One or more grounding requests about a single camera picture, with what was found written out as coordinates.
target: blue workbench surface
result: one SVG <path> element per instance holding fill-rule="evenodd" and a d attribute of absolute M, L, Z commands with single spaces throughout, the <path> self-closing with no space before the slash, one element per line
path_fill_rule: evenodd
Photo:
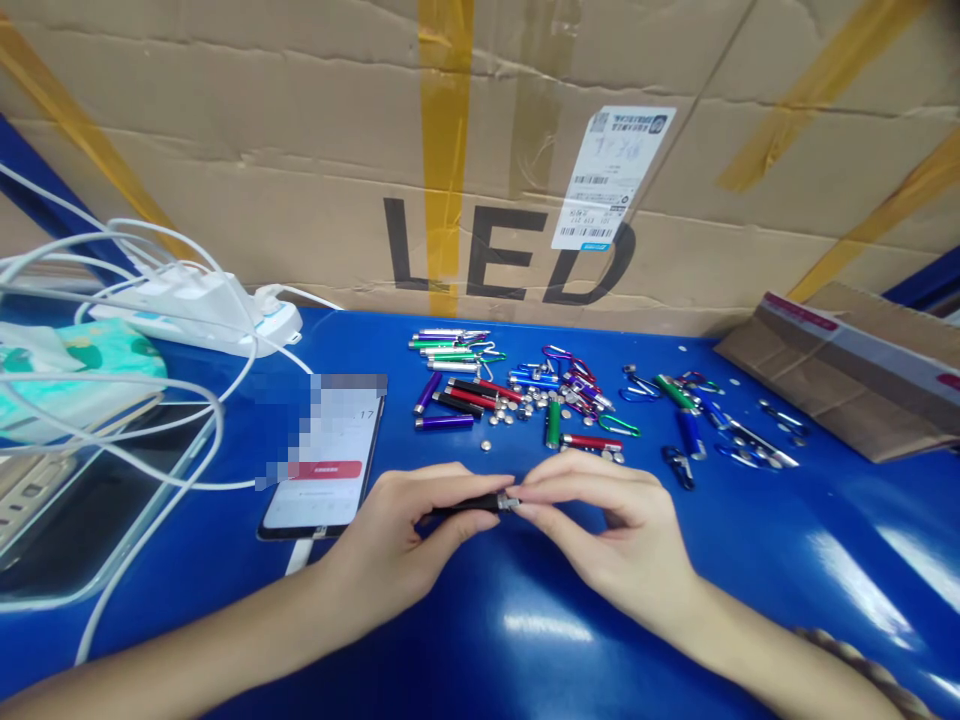
<path fill-rule="evenodd" d="M 294 351 L 315 372 L 386 373 L 390 390 L 374 459 L 389 469 L 460 460 L 477 472 L 522 476 L 549 451 L 543 413 L 530 423 L 415 434 L 411 408 L 427 379 L 412 332 L 489 327 L 510 362 L 536 361 L 555 343 L 573 350 L 616 395 L 627 362 L 645 377 L 696 369 L 727 390 L 724 409 L 775 442 L 785 435 L 757 407 L 770 397 L 712 351 L 708 340 L 580 329 L 304 312 Z M 223 390 L 242 361 L 158 343 L 171 376 Z M 274 355 L 257 375 L 300 372 Z M 731 379 L 739 381 L 736 386 Z M 281 448 L 276 422 L 247 381 L 227 404 L 226 437 L 205 481 L 263 473 Z M 779 403 L 783 409 L 789 409 Z M 626 404 L 644 436 L 624 438 L 628 464 L 656 473 L 674 496 L 697 570 L 785 626 L 821 627 L 885 665 L 931 709 L 960 717 L 960 463 L 945 452 L 878 466 L 814 426 L 790 449 L 802 466 L 772 473 L 713 453 L 681 490 L 660 459 L 677 445 L 672 404 Z M 582 428 L 577 416 L 564 428 Z M 480 450 L 481 439 L 493 449 Z M 705 435 L 712 449 L 714 438 Z M 290 546 L 255 538 L 270 494 L 189 494 L 144 549 L 108 606 L 99 656 L 178 627 L 279 578 Z M 599 511 L 569 508 L 589 528 Z M 315 548 L 315 555 L 324 545 Z M 67 667 L 92 601 L 0 615 L 0 697 Z M 471 540 L 433 592 L 352 647 L 232 700 L 216 717 L 606 718 L 769 717 L 738 688 L 700 669 L 587 589 L 563 556 L 516 517 Z"/>

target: red button on screen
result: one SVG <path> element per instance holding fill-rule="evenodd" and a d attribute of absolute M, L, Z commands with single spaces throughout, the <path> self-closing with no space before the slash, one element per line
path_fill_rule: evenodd
<path fill-rule="evenodd" d="M 290 463 L 289 468 L 291 480 L 349 480 L 360 477 L 363 463 L 359 460 Z"/>

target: cardboard box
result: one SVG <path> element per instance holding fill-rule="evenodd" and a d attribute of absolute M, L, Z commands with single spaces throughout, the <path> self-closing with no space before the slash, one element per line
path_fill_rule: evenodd
<path fill-rule="evenodd" d="M 759 182 L 718 185 L 874 5 L 887 20 L 865 32 L 882 47 L 848 53 L 863 55 L 849 82 Z M 722 334 L 766 290 L 788 293 L 960 127 L 949 3 L 890 5 L 0 0 L 150 202 L 245 283 L 357 310 L 679 335 Z M 0 110 L 84 202 L 136 216 L 136 193 L 35 94 L 0 72 Z M 610 107 L 675 114 L 616 249 L 561 251 L 581 147 Z M 883 291 L 948 249 L 957 188 L 840 279 Z M 0 222 L 18 221 L 0 207 Z"/>
<path fill-rule="evenodd" d="M 960 441 L 960 328 L 839 283 L 773 293 L 716 351 L 866 458 Z"/>

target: hand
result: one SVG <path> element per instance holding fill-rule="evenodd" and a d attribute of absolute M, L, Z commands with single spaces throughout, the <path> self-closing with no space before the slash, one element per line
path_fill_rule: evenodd
<path fill-rule="evenodd" d="M 431 510 L 498 492 L 512 475 L 474 475 L 461 463 L 380 476 L 357 517 L 316 565 L 335 635 L 329 650 L 363 637 L 421 600 L 461 544 L 500 519 L 485 510 L 458 513 L 424 540 L 416 525 Z"/>
<path fill-rule="evenodd" d="M 577 574 L 658 635 L 681 632 L 704 594 L 690 564 L 670 494 L 642 470 L 568 450 L 541 463 L 507 494 L 515 512 L 557 544 Z M 591 535 L 553 503 L 603 508 L 609 529 Z"/>

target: finger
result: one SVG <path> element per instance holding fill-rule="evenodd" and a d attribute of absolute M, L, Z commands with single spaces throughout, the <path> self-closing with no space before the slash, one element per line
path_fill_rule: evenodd
<path fill-rule="evenodd" d="M 535 525 L 550 538 L 577 572 L 591 565 L 590 557 L 600 542 L 593 535 L 571 520 L 563 511 L 552 505 L 524 503 L 514 512 Z"/>
<path fill-rule="evenodd" d="M 517 485 L 510 488 L 507 494 L 525 503 L 545 505 L 582 500 L 615 513 L 628 527 L 639 527 L 646 520 L 643 493 L 647 487 L 644 483 L 619 478 L 569 473 L 546 478 L 533 485 Z"/>
<path fill-rule="evenodd" d="M 421 517 L 434 508 L 450 507 L 469 498 L 495 493 L 512 485 L 513 475 L 461 475 L 415 480 L 396 493 L 395 507 L 401 514 Z"/>
<path fill-rule="evenodd" d="M 567 450 L 567 452 L 549 457 L 537 465 L 527 473 L 523 484 L 532 485 L 545 478 L 567 475 L 568 473 L 587 473 L 630 479 L 636 472 L 636 470 L 615 465 L 591 453 L 580 450 Z"/>
<path fill-rule="evenodd" d="M 459 477 L 469 475 L 462 462 L 441 463 L 439 465 L 427 465 L 417 470 L 411 470 L 407 473 L 408 478 L 415 480 L 430 480 L 437 477 Z"/>
<path fill-rule="evenodd" d="M 486 510 L 467 510 L 447 518 L 414 551 L 417 562 L 437 573 L 467 540 L 500 524 L 500 518 Z"/>

